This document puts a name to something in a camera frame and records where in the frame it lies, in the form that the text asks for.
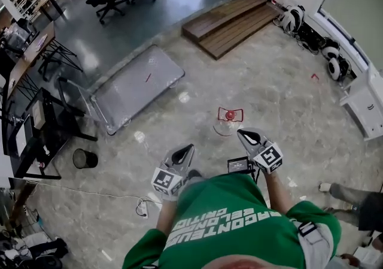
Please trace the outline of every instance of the pants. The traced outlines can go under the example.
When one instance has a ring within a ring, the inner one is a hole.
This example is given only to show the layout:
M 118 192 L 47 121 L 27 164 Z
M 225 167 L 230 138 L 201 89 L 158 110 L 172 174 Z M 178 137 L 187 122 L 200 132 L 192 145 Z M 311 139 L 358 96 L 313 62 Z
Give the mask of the pants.
M 358 207 L 358 210 L 342 210 L 330 209 L 329 212 L 336 216 L 339 220 L 352 224 L 356 227 L 359 226 L 359 208 L 363 201 L 370 194 L 369 191 L 362 191 L 352 188 L 347 188 L 339 184 L 331 184 L 330 194 L 336 199 L 351 203 Z
M 56 256 L 57 258 L 62 258 L 65 254 L 68 253 L 66 244 L 61 238 L 48 243 L 37 244 L 36 246 L 30 247 L 29 251 L 31 251 L 32 257 L 36 258 L 43 252 L 53 249 L 56 249 L 56 251 L 52 253 L 52 255 Z

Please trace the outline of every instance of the box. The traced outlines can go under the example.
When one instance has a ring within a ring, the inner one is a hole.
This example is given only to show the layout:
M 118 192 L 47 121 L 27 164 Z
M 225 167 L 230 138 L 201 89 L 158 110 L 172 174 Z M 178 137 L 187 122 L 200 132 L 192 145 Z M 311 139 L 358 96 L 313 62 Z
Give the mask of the box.
M 282 165 L 283 154 L 277 143 L 273 143 L 252 160 L 263 172 L 270 174 Z
M 164 195 L 174 195 L 183 185 L 183 178 L 161 168 L 156 168 L 151 179 L 154 190 Z

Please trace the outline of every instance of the black shoe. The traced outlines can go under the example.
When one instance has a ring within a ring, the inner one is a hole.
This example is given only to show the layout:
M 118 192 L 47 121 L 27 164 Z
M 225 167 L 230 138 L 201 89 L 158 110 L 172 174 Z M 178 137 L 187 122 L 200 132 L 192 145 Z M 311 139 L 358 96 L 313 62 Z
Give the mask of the black shoe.
M 202 177 L 202 175 L 198 170 L 192 169 L 187 174 L 187 178 L 192 179 L 193 177 Z

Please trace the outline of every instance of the person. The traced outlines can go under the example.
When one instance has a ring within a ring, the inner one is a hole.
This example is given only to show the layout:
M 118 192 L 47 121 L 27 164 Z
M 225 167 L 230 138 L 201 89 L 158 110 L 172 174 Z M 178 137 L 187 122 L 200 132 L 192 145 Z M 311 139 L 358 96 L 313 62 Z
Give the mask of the person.
M 329 192 L 336 199 L 352 204 L 355 209 L 327 208 L 339 220 L 350 223 L 360 231 L 383 232 L 383 194 L 348 188 L 336 183 L 321 183 L 319 191 Z
M 265 174 L 271 209 L 249 175 L 205 180 L 191 170 L 187 178 L 178 201 L 163 196 L 156 228 L 123 269 L 320 269 L 334 256 L 338 220 L 309 201 L 294 205 L 276 171 Z

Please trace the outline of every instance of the white cable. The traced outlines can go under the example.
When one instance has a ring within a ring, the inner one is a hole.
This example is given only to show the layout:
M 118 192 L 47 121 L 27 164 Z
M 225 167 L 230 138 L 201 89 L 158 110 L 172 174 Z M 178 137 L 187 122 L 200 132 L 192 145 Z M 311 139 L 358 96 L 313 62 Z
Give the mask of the white cable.
M 33 184 L 37 184 L 37 185 L 44 185 L 44 186 L 49 186 L 49 187 L 56 187 L 56 188 L 62 188 L 62 189 L 67 189 L 67 190 L 71 190 L 71 191 L 76 191 L 76 192 L 81 192 L 83 194 L 89 194 L 89 195 L 102 195 L 104 197 L 112 197 L 112 198 L 117 198 L 117 199 L 120 199 L 120 198 L 134 198 L 134 199 L 138 199 L 139 200 L 143 200 L 143 198 L 146 198 L 147 201 L 150 201 L 150 202 L 153 202 L 155 204 L 161 204 L 160 202 L 157 202 L 155 200 L 152 200 L 151 198 L 149 197 L 138 197 L 136 195 L 121 195 L 121 196 L 118 196 L 118 195 L 109 195 L 109 194 L 100 194 L 99 192 L 89 192 L 89 191 L 82 191 L 82 190 L 76 190 L 76 189 L 73 189 L 73 188 L 69 188 L 69 187 L 64 187 L 64 186 L 57 186 L 57 185 L 49 185 L 49 184 L 45 184 L 45 183 L 40 183 L 40 182 L 33 182 L 33 181 L 29 181 L 27 180 L 28 183 L 33 183 Z

